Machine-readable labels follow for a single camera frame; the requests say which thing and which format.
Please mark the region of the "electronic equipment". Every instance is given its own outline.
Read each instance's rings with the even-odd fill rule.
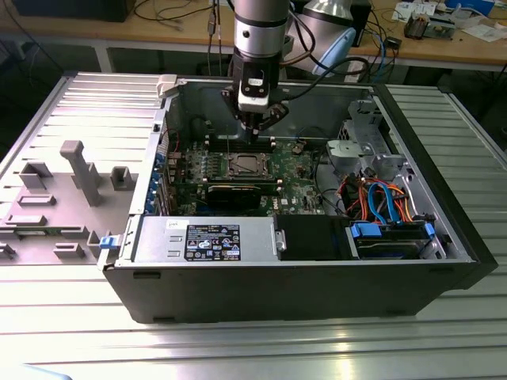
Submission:
[[[356,30],[356,38],[354,38],[353,45],[355,48],[360,46],[363,39],[364,28],[370,17],[372,11],[372,4],[368,0],[352,0],[350,5],[350,13],[353,17],[352,27]]]
[[[405,25],[405,37],[420,40],[422,37],[451,39],[456,26],[448,17],[412,13]]]
[[[135,0],[12,0],[21,16],[124,22]]]
[[[489,237],[493,222],[473,225],[461,206],[480,209],[463,183],[497,182],[467,168],[486,143],[459,102],[420,87],[317,85],[247,143],[221,98],[230,85],[64,78],[0,166],[2,264],[97,263],[142,323],[413,315],[496,268],[475,227]],[[433,146],[433,130],[451,146]]]

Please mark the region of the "aluminum workbench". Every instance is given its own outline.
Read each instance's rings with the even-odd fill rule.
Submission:
[[[58,155],[65,139],[93,148],[100,173],[114,165],[138,173],[160,108],[157,80],[63,78],[0,165],[0,216],[26,161],[70,170]],[[452,95],[389,90],[500,265],[476,286],[446,293],[416,317],[141,325],[93,263],[0,266],[2,363],[73,379],[507,377],[507,158]],[[439,118],[447,122],[435,128]]]

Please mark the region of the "warning label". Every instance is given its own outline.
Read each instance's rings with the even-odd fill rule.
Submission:
[[[241,260],[239,226],[187,226],[187,261]]]

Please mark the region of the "blue cable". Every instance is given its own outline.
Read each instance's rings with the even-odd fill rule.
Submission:
[[[377,185],[381,186],[383,188],[384,192],[386,193],[387,209],[389,210],[389,216],[391,217],[391,220],[393,222],[399,222],[399,216],[398,216],[398,213],[395,210],[395,204],[393,202],[393,196],[392,196],[391,192],[389,191],[389,188],[387,188],[387,186],[385,184],[381,184],[379,182],[375,182],[368,189],[368,207],[370,208],[370,211],[372,212],[372,214],[374,216],[377,217],[377,219],[382,224],[387,224],[386,219],[384,219],[383,216],[377,212],[377,210],[375,209],[375,204],[373,204],[373,192],[374,192],[375,187]]]
[[[375,75],[375,77],[373,78],[373,83],[375,83],[377,81],[377,79],[379,78],[380,76],[380,72],[382,71],[383,69],[383,63],[386,59],[386,47],[385,45],[383,44],[383,41],[382,41],[382,37],[379,36],[377,33],[375,32],[372,32],[372,35],[375,36],[377,38],[377,40],[379,40],[379,44],[380,44],[380,51],[382,52],[382,59],[380,60],[380,66],[379,66],[379,69],[377,70],[377,74]]]

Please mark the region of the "blue latch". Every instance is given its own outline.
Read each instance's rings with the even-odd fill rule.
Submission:
[[[166,157],[162,153],[155,154],[155,164],[161,165],[166,161]]]
[[[101,249],[118,249],[121,247],[121,237],[122,235],[110,235],[101,237],[98,246],[101,247]]]
[[[430,223],[425,224],[425,230],[431,238],[435,236],[435,229]]]
[[[353,238],[358,238],[359,236],[365,238],[382,237],[380,226],[375,223],[354,223],[350,230],[352,231]]]

